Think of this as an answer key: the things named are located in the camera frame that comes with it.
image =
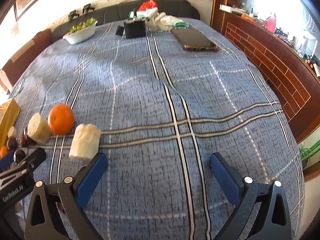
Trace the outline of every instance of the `silver rivet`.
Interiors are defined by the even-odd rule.
[[[250,177],[245,177],[245,178],[244,178],[244,181],[245,181],[246,183],[251,184],[251,183],[253,182],[253,179],[251,179]]]
[[[276,185],[277,187],[281,187],[281,182],[280,182],[279,180],[276,180],[276,181],[275,181],[275,185]]]
[[[72,181],[72,177],[66,177],[65,179],[64,179],[64,182],[65,183],[70,183]]]
[[[42,186],[42,181],[39,180],[37,183],[36,183],[36,187],[41,187]]]

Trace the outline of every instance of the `yellow box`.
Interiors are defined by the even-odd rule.
[[[0,146],[6,145],[8,131],[15,124],[19,113],[20,107],[14,99],[9,99],[0,106]]]

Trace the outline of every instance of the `smartphone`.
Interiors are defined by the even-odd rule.
[[[175,38],[182,44],[185,50],[213,50],[217,51],[217,44],[210,41],[206,36],[196,29],[172,29]]]

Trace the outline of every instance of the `brown brick pattern panel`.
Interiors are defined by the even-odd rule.
[[[299,79],[268,48],[230,22],[225,36],[260,70],[278,96],[287,119],[291,120],[310,99]]]

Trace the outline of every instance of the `orange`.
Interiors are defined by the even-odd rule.
[[[4,156],[6,156],[8,152],[9,152],[9,149],[7,148],[7,146],[1,146],[0,158],[3,158]]]
[[[56,105],[49,112],[49,127],[58,135],[66,135],[71,132],[74,122],[75,118],[69,106]]]

